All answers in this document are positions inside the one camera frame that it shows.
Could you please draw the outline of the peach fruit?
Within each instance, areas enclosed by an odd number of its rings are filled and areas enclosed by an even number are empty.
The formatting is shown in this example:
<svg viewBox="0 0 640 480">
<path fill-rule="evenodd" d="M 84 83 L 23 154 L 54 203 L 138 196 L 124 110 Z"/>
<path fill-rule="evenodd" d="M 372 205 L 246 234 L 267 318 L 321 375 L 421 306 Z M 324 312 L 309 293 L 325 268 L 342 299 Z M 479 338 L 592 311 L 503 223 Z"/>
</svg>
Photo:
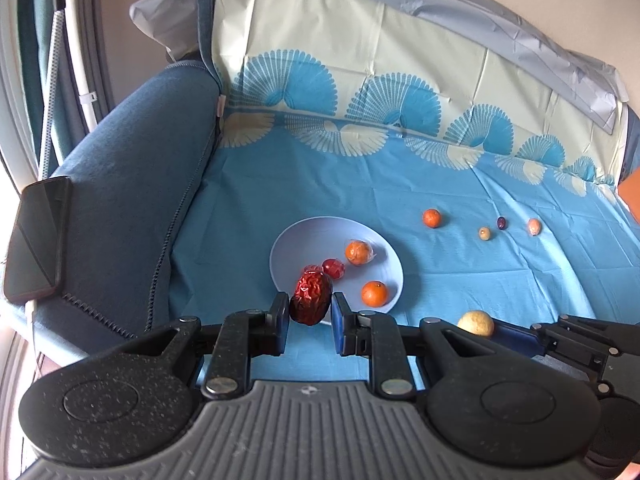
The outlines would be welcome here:
<svg viewBox="0 0 640 480">
<path fill-rule="evenodd" d="M 542 224 L 537 218 L 530 218 L 527 221 L 527 231 L 530 236 L 538 236 L 541 233 Z"/>
</svg>

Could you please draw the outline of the bare orange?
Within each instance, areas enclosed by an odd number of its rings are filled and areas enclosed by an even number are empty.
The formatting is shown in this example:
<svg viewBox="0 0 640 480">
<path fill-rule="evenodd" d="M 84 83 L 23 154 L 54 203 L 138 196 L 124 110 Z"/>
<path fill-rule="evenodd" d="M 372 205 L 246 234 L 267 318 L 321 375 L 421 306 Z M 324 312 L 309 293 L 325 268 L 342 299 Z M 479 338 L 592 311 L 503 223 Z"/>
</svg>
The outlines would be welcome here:
<svg viewBox="0 0 640 480">
<path fill-rule="evenodd" d="M 366 307 L 384 307 L 388 299 L 388 288 L 381 281 L 367 282 L 361 287 L 360 298 Z"/>
</svg>

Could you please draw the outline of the small orange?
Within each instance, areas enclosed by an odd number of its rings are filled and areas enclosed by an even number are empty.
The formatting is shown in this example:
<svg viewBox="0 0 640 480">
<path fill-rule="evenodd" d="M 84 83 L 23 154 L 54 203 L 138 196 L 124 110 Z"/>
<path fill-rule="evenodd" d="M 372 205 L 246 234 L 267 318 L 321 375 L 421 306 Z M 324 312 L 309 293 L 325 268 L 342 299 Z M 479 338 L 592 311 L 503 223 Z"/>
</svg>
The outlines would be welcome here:
<svg viewBox="0 0 640 480">
<path fill-rule="evenodd" d="M 430 208 L 422 214 L 423 223 L 430 229 L 438 229 L 442 225 L 442 213 L 435 208 Z"/>
</svg>

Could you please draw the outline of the white floor lamp pole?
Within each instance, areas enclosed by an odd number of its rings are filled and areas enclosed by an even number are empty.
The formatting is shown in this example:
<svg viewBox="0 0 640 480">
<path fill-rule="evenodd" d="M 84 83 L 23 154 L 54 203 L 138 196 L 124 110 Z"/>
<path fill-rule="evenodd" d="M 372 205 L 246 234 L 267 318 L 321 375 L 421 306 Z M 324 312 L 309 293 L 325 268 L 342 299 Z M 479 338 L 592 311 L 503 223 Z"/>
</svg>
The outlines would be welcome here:
<svg viewBox="0 0 640 480">
<path fill-rule="evenodd" d="M 78 87 L 74 40 L 67 24 L 69 8 L 68 0 L 35 0 L 43 100 L 37 148 L 40 180 L 50 177 L 92 129 L 87 107 L 94 94 Z"/>
</svg>

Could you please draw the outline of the window frame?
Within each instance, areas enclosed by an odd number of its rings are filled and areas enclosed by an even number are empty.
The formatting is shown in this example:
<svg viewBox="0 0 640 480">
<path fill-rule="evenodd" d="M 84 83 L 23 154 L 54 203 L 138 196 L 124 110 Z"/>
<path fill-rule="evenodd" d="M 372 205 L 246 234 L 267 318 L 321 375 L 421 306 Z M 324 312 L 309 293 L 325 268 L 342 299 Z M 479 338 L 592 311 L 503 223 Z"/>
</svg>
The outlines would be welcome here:
<svg viewBox="0 0 640 480">
<path fill-rule="evenodd" d="M 17 25 L 17 0 L 1 0 L 1 162 L 21 192 L 37 179 L 37 163 Z"/>
</svg>

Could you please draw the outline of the red candy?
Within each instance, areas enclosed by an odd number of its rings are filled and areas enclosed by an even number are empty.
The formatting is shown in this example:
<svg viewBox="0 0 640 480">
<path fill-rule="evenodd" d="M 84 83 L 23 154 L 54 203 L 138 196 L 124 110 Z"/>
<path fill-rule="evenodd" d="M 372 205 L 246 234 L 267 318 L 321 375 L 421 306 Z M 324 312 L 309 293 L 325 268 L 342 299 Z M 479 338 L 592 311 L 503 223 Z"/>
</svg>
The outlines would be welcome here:
<svg viewBox="0 0 640 480">
<path fill-rule="evenodd" d="M 318 266 L 318 264 L 310 264 L 309 266 L 304 266 L 300 274 L 305 275 L 307 273 L 322 274 L 323 273 L 322 266 Z"/>
<path fill-rule="evenodd" d="M 329 258 L 322 262 L 323 273 L 326 274 L 331 280 L 340 280 L 346 272 L 344 263 L 341 260 L 335 258 Z"/>
</svg>

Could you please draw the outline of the grey plastic sheet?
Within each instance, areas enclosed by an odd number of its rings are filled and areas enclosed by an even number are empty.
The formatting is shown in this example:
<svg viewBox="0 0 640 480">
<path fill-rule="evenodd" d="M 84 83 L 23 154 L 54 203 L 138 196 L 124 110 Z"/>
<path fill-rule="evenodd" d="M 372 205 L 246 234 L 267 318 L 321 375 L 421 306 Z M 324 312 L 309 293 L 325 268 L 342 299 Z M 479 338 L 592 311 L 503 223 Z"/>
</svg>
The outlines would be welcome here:
<svg viewBox="0 0 640 480">
<path fill-rule="evenodd" d="M 174 60 L 203 50 L 229 70 L 257 50 L 258 35 L 270 46 L 308 48 L 347 87 L 391 68 L 439 66 L 470 81 L 490 51 L 606 133 L 628 100 L 615 67 L 562 48 L 494 0 L 139 0 L 129 16 Z"/>
</svg>

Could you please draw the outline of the light blue round plate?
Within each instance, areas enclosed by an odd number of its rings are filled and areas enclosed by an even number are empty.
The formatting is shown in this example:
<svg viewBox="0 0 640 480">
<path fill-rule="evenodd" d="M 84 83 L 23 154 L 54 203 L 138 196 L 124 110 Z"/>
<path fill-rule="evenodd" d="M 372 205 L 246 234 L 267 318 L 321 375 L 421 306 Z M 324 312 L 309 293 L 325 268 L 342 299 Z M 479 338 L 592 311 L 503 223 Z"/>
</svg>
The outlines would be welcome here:
<svg viewBox="0 0 640 480">
<path fill-rule="evenodd" d="M 288 294 L 293 321 L 331 322 L 331 295 L 350 308 L 387 313 L 404 287 L 404 270 L 382 235 L 355 220 L 321 216 L 299 220 L 274 241 L 269 256 L 273 284 Z"/>
</svg>

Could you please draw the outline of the orange fruit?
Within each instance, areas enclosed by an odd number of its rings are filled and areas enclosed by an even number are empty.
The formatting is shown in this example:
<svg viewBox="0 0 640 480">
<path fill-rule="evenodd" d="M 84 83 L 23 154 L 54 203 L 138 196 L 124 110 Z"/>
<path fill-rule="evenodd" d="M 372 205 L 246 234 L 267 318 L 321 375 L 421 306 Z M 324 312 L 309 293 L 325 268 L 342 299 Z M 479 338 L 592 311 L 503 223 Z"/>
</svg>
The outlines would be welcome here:
<svg viewBox="0 0 640 480">
<path fill-rule="evenodd" d="M 374 248 L 366 240 L 350 240 L 345 247 L 345 258 L 353 266 L 365 266 L 374 257 Z"/>
</svg>

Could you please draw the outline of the blue fan-pattern cloth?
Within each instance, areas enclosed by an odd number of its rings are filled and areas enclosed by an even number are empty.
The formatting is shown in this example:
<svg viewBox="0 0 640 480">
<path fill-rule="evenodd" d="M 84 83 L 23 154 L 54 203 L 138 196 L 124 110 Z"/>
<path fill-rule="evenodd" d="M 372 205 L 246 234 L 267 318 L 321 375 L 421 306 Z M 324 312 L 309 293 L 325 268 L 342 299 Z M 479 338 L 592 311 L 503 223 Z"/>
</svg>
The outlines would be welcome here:
<svg viewBox="0 0 640 480">
<path fill-rule="evenodd" d="M 469 310 L 523 326 L 638 322 L 639 228 L 614 186 L 624 109 L 606 133 L 490 51 L 470 81 L 391 68 L 347 87 L 308 48 L 257 43 L 239 70 L 214 61 L 224 128 L 172 250 L 171 314 L 218 323 L 268 307 L 273 242 L 332 216 L 396 250 L 401 324 Z M 422 221 L 430 208 L 438 229 Z"/>
</svg>

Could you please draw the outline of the black smartphone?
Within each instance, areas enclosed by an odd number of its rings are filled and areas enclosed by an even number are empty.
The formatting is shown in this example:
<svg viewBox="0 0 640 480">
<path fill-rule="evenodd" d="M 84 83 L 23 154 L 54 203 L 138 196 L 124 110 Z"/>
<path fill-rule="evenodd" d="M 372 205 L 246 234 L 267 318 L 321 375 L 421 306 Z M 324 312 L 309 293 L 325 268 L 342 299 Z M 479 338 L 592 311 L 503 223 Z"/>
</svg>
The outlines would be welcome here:
<svg viewBox="0 0 640 480">
<path fill-rule="evenodd" d="M 6 254 L 3 292 L 24 306 L 62 286 L 72 180 L 62 176 L 24 188 Z"/>
</svg>

